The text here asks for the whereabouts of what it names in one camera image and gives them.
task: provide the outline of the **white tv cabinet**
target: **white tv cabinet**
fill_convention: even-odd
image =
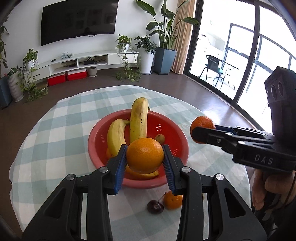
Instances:
[[[132,53],[131,51],[126,52],[127,60],[130,64],[135,64],[137,62],[138,53]],[[85,60],[96,60],[99,61],[97,64],[84,65]],[[32,73],[32,77],[35,81],[48,78],[50,76],[65,73],[70,70],[82,69],[88,67],[96,67],[97,69],[110,69],[121,67],[123,60],[117,54],[116,50],[106,50],[106,51],[95,51],[88,53],[74,54],[71,58],[60,59],[57,58],[56,61],[40,63],[35,67],[36,71]]]

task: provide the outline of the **black flat screen tv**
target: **black flat screen tv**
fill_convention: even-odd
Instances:
[[[67,0],[43,8],[41,46],[63,39],[114,34],[118,0]]]

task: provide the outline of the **cherry stem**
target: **cherry stem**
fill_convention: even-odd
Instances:
[[[163,194],[163,196],[157,202],[159,202],[165,195],[166,195],[166,192],[165,192],[165,194]]]

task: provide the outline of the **cabinet drawer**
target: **cabinet drawer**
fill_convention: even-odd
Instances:
[[[32,80],[30,81],[37,81],[40,79],[44,79],[50,76],[49,66],[45,66],[43,68],[37,69],[36,71],[30,73]]]
[[[136,63],[138,53],[127,53],[126,58],[130,64]],[[108,64],[122,64],[122,61],[122,56],[119,56],[118,54],[108,54]]]

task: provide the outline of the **dark cherry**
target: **dark cherry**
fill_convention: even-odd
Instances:
[[[163,212],[163,209],[163,205],[156,200],[151,200],[147,204],[147,210],[149,213],[160,214]]]

